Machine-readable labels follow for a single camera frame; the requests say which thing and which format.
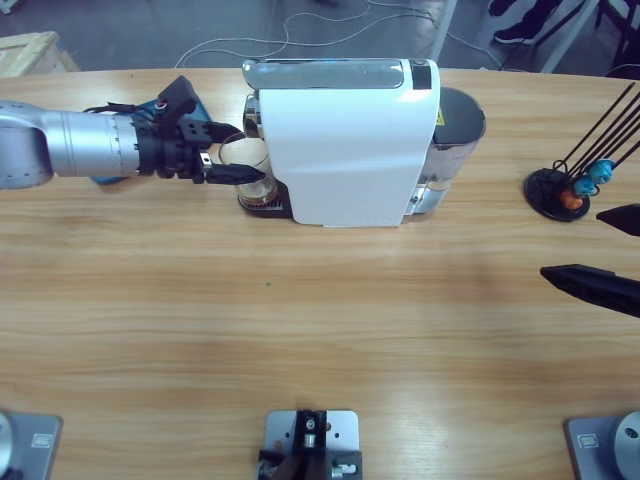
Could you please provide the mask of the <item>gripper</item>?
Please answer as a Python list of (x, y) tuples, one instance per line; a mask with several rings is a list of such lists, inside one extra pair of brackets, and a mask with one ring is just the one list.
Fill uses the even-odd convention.
[(261, 181), (265, 173), (241, 164), (202, 166), (201, 154), (212, 144), (228, 144), (245, 138), (237, 127), (221, 122), (205, 122), (190, 117), (175, 125), (161, 125), (139, 116), (133, 117), (140, 176), (191, 180), (195, 184), (245, 185)]

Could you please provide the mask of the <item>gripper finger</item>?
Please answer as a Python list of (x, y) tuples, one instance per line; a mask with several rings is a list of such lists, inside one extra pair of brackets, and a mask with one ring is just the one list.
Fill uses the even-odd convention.
[(540, 274), (557, 289), (583, 302), (639, 317), (637, 280), (581, 264), (541, 267)]
[(631, 236), (640, 235), (640, 204), (628, 204), (601, 211), (596, 219)]

